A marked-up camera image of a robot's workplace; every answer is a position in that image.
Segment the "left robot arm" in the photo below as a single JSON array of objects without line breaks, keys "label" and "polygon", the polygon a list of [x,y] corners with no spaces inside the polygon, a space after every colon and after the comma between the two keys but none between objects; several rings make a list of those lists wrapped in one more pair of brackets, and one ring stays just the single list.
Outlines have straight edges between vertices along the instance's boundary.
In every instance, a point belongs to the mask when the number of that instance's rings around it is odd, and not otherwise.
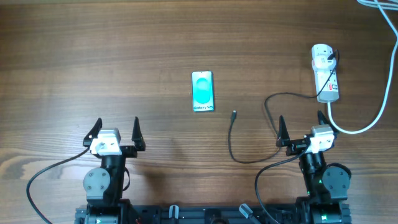
[{"label": "left robot arm", "polygon": [[83,179],[87,206],[76,211],[75,223],[140,223],[140,215],[130,200],[123,199],[127,158],[136,158],[139,151],[145,151],[146,144],[141,133],[139,118],[134,118],[130,146],[121,146],[118,128],[104,128],[98,119],[83,139],[83,146],[92,155],[101,159],[99,168],[90,170]]}]

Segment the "Galaxy smartphone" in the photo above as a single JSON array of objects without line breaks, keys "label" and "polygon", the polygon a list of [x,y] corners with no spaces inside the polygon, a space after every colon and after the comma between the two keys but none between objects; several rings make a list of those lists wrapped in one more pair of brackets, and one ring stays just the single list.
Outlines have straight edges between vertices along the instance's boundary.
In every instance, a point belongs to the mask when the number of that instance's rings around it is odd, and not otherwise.
[{"label": "Galaxy smartphone", "polygon": [[215,109],[212,71],[192,72],[192,100],[194,112]]}]

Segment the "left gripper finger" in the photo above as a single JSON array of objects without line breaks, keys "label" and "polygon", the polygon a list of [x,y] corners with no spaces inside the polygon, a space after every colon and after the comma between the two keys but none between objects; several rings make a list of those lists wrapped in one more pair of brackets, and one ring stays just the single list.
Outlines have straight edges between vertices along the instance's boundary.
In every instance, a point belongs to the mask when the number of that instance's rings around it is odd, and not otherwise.
[{"label": "left gripper finger", "polygon": [[102,119],[98,118],[95,125],[88,132],[88,134],[84,137],[83,147],[90,147],[93,140],[98,137],[98,133],[102,127],[103,127]]},{"label": "left gripper finger", "polygon": [[134,143],[134,147],[136,151],[145,151],[146,150],[146,143],[141,133],[141,128],[139,124],[139,118],[136,116],[134,118],[134,126],[132,130],[132,138],[131,141]]}]

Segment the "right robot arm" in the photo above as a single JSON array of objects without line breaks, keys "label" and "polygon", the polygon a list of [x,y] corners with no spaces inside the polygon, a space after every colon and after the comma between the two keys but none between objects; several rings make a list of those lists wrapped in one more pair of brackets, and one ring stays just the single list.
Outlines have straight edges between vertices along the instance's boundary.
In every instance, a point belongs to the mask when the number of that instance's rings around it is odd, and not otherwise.
[{"label": "right robot arm", "polygon": [[327,164],[323,153],[332,149],[338,131],[325,115],[318,112],[319,125],[302,139],[292,140],[283,116],[279,117],[277,147],[285,147],[287,156],[297,156],[307,189],[306,197],[296,199],[299,223],[352,222],[348,199],[351,171],[339,163]]}]

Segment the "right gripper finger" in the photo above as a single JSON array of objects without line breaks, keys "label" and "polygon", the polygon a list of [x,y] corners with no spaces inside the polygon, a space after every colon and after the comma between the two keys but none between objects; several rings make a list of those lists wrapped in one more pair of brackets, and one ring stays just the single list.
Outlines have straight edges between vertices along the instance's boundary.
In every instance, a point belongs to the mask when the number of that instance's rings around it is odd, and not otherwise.
[{"label": "right gripper finger", "polygon": [[330,128],[333,130],[334,137],[337,137],[339,131],[330,123],[330,121],[326,118],[326,116],[322,113],[321,110],[318,110],[317,116],[318,116],[319,125],[324,125],[324,124],[329,125]]},{"label": "right gripper finger", "polygon": [[284,117],[282,115],[279,116],[279,130],[277,133],[277,147],[284,147],[290,144],[290,136],[287,130]]}]

